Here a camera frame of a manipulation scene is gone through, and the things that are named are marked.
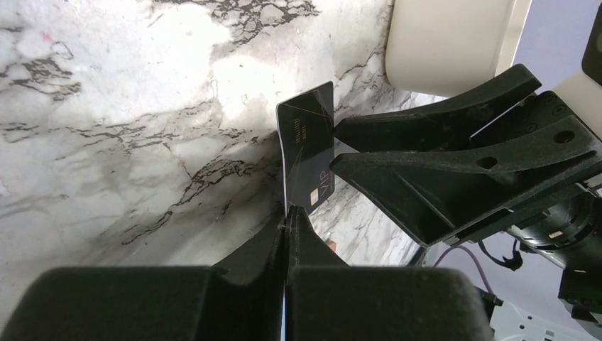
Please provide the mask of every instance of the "card chip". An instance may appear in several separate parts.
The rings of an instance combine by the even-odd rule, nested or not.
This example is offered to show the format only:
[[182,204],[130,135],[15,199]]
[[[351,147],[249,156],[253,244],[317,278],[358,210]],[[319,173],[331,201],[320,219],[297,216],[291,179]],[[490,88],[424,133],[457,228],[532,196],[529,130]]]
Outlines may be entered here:
[[318,199],[319,199],[318,197],[319,197],[318,189],[316,188],[315,190],[312,191],[312,194],[311,194],[312,206],[316,205],[316,202],[318,202]]

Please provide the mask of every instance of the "marble countertop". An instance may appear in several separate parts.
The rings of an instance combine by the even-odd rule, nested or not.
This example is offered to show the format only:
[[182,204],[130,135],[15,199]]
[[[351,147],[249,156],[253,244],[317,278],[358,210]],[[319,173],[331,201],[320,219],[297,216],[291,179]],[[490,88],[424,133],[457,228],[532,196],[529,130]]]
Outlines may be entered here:
[[[336,122],[432,102],[385,80],[392,1],[4,0],[0,323],[52,267],[245,242],[282,197],[277,103],[327,81]],[[350,264],[417,248],[340,179],[311,219]]]

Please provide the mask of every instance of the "marble surface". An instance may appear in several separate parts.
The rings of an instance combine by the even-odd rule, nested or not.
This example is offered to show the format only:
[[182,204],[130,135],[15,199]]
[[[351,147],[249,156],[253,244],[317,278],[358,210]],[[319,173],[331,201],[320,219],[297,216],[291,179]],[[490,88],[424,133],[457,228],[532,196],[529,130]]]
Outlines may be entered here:
[[[213,264],[282,200],[275,106],[333,81],[335,120],[394,90],[392,0],[3,0],[0,323],[63,265]],[[337,179],[312,214],[351,264],[413,242]]]

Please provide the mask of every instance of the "red mark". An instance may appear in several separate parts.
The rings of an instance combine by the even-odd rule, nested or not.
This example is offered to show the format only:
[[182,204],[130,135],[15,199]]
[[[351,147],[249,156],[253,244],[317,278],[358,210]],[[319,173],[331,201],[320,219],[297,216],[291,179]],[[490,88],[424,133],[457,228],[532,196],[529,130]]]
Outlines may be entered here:
[[50,34],[46,32],[42,32],[42,40],[44,40],[44,43],[52,43],[53,37],[51,37]]

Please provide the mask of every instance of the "white container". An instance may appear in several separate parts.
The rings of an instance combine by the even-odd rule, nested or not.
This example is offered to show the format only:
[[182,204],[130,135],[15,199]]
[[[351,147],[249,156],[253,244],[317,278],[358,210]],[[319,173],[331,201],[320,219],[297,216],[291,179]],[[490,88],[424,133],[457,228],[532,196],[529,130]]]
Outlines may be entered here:
[[451,97],[507,70],[531,0],[397,0],[385,57],[400,89]]

